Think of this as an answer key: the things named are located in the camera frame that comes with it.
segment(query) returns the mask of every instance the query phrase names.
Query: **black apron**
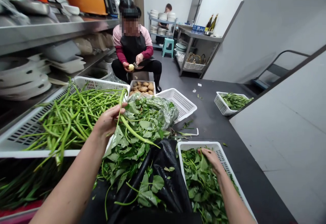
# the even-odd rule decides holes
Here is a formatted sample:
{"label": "black apron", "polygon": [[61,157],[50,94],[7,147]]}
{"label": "black apron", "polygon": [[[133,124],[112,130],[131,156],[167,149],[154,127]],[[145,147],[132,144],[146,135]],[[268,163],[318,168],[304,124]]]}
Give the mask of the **black apron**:
{"label": "black apron", "polygon": [[[123,53],[129,64],[136,62],[136,56],[143,51],[146,51],[146,41],[140,32],[140,36],[126,36],[121,37],[120,43],[122,45]],[[151,62],[153,58],[144,59],[139,66],[145,66]]]}

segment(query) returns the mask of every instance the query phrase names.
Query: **floor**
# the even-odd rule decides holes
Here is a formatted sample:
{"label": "floor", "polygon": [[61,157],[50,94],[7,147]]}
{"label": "floor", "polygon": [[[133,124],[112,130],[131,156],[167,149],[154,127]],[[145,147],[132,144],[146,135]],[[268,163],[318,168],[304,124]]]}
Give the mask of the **floor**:
{"label": "floor", "polygon": [[[223,150],[258,223],[296,223],[228,118],[220,113],[214,103],[216,91],[241,93],[248,97],[255,97],[255,93],[245,85],[200,80],[194,78],[197,76],[195,73],[184,72],[179,77],[178,64],[172,58],[162,57],[160,51],[154,51],[153,56],[162,62],[162,89],[175,88],[197,106],[197,110],[184,120],[193,120],[191,127],[199,129],[199,135],[192,137],[190,141],[218,141],[228,145]],[[183,122],[179,122],[175,129],[182,126]]]}

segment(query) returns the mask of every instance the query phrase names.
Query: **black shoe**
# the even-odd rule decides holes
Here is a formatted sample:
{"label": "black shoe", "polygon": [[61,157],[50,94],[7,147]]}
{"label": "black shoe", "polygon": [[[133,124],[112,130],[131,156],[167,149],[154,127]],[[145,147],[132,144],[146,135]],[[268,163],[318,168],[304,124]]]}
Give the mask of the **black shoe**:
{"label": "black shoe", "polygon": [[162,88],[159,85],[155,85],[156,93],[159,93],[162,91]]}

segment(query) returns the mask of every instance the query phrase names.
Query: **bottle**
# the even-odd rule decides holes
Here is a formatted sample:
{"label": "bottle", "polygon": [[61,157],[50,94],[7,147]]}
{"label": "bottle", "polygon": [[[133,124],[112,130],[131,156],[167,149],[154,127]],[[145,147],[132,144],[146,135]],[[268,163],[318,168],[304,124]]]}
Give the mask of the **bottle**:
{"label": "bottle", "polygon": [[213,21],[213,23],[212,23],[212,25],[211,25],[211,27],[210,27],[210,31],[211,31],[211,32],[212,32],[212,31],[214,30],[214,28],[215,28],[215,24],[216,24],[217,16],[218,16],[218,14],[216,14],[216,17],[214,18],[214,21]]}
{"label": "bottle", "polygon": [[206,28],[205,28],[205,31],[208,31],[209,28],[211,27],[212,19],[213,19],[213,15],[211,16],[210,20],[208,21],[208,23],[207,23],[207,25],[206,25]]}

